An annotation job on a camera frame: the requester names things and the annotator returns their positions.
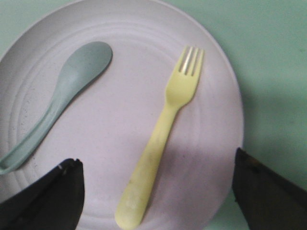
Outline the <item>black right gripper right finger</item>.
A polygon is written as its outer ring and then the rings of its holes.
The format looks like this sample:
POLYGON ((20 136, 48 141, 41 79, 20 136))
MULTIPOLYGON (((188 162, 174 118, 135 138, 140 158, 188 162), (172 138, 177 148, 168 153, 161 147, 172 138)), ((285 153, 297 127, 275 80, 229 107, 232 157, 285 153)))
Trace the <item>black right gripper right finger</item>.
POLYGON ((307 228, 307 192, 241 148, 236 150, 232 189, 249 229, 307 228))

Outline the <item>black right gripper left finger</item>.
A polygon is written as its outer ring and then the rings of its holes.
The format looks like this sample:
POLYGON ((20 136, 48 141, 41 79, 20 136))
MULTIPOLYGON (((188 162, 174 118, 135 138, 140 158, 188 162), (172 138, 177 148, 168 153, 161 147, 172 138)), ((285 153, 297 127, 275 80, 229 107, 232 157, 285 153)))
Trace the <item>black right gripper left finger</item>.
POLYGON ((2 230, 74 230, 85 188, 83 163, 66 159, 0 205, 2 230))

